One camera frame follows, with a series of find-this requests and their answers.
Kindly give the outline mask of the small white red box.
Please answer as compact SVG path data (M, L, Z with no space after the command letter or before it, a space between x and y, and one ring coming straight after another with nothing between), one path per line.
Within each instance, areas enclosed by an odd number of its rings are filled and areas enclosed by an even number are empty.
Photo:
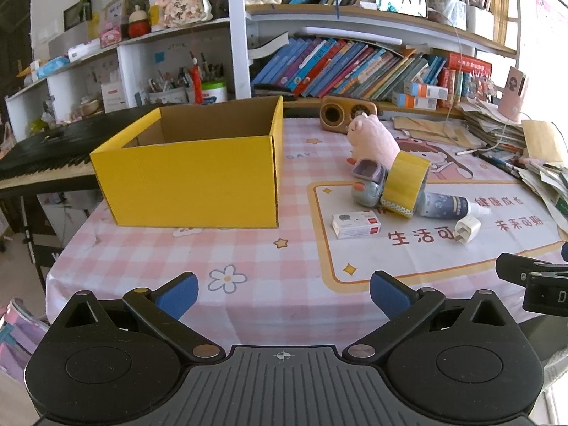
M333 214L331 227L338 240L346 240L378 234L381 222L375 211L366 210Z

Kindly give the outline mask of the white charger plug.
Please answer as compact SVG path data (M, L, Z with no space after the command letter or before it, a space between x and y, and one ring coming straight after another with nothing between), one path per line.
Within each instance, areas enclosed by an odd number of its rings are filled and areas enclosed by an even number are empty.
M480 233L480 228L480 220L472 215L467 215L456 222L453 237L462 244L468 244Z

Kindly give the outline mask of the blue white spray bottle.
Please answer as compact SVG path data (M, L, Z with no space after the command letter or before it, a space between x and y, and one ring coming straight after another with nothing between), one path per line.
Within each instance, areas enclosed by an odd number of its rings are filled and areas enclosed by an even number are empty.
M419 196L416 213L420 217L460 220L468 215L488 217L491 210L462 196L425 191Z

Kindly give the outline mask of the yellow tape roll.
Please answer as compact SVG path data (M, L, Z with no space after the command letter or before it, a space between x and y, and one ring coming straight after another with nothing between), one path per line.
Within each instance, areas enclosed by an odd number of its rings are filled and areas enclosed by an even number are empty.
M429 172L429 160L400 151L385 180L380 205L403 217L413 217Z

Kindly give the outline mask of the grey purple toy truck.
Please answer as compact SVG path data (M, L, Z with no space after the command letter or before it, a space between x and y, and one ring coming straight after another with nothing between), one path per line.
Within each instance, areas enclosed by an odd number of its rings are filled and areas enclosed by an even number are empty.
M388 177L388 170L374 160L360 160L351 172L355 178L351 195L362 207L373 209L380 203L380 197Z

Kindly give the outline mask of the pink plush pig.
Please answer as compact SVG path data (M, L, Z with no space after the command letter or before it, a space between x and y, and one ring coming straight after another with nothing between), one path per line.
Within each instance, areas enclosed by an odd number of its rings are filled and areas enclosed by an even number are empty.
M350 164L372 160L391 170L400 151L399 144L377 115L361 114L354 118L346 136L353 147L348 158Z

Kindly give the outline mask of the pink checkered tablecloth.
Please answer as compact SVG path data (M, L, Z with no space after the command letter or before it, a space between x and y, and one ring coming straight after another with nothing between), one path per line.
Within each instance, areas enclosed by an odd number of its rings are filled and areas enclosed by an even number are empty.
M399 144L431 161L431 191L490 208L471 242L457 241L450 221L384 211L376 235L338 239L333 217L356 210L349 144L315 119L288 119L276 228L125 228L101 204L48 274L47 316L58 316L79 290L114 299L190 271L199 295L183 320L220 345L344 347L384 321L369 294L371 276L383 270L408 286L431 286L453 298L490 289L516 319L527 320L523 289L499 279L495 261L511 253L561 262L567 236L542 200L498 168L448 145L412 137Z

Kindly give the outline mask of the stack of papers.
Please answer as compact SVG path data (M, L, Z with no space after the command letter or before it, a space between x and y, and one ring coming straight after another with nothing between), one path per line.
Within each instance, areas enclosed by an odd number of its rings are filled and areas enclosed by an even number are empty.
M497 106L478 100L463 101L458 108L468 131L480 141L468 152L526 184L565 232L567 149L556 126L526 114L511 120Z

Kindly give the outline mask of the yellow cardboard box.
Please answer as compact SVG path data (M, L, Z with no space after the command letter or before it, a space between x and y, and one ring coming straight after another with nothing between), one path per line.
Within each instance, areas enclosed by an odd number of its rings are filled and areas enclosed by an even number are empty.
M283 100L159 107L91 160L119 226L275 228Z

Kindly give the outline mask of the pink phone holder cup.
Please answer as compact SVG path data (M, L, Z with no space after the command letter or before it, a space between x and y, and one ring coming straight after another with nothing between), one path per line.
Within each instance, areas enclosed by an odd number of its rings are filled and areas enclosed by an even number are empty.
M509 69L506 83L501 88L502 98L498 112L510 121L521 122L522 106L528 87L528 77L516 67Z

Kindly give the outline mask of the orange white box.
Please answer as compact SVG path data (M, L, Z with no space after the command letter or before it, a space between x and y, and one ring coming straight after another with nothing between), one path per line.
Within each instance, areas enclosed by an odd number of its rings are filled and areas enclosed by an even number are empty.
M436 100L447 100L449 97L449 90L447 88L416 82L405 82L403 92L414 97Z
M435 111L437 100L426 97L412 96L403 92L394 92L391 102L399 108L410 108L417 110Z

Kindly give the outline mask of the green lid white jar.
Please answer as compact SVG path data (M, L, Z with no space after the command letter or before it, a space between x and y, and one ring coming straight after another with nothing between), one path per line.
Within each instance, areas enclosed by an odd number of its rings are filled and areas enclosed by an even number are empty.
M207 81L201 84L202 103L204 105L219 104L228 100L226 81L224 78Z

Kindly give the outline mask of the red bottle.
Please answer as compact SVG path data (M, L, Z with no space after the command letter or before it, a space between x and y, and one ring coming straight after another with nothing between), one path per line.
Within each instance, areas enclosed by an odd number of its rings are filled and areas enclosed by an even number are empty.
M201 76L199 71L198 60L196 57L192 57L191 77L193 84L193 95L195 96L195 103L196 105L202 105L203 96L202 96Z

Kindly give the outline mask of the row of leaning books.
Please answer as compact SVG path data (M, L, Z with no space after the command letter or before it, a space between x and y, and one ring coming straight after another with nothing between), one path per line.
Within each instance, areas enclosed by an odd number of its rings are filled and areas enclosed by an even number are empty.
M428 45L397 49L362 39L292 38L267 59L251 80L255 95L292 99L328 95L390 101L397 106L419 85L435 91L439 107L495 95L492 65L461 52Z

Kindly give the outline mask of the white bookshelf unit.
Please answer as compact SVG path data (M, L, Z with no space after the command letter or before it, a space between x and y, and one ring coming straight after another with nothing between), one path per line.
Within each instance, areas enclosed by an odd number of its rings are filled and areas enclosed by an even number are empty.
M222 62L231 98L249 98L252 50L282 33L306 35L316 27L378 37L378 42L384 45L427 44L467 55L486 52L503 58L518 57L514 49L427 18L357 6L281 4L247 7L244 0L229 0L226 17L126 39L71 62L6 97L13 135L17 141L28 137L30 124L42 115L42 104L48 96L55 99L55 118L60 122L68 120L83 96L99 91L99 84L92 83L87 72L90 69L101 72L103 65L119 70L124 99L130 107L137 104L136 95L151 74L164 72L175 65L186 65L190 55L198 53Z

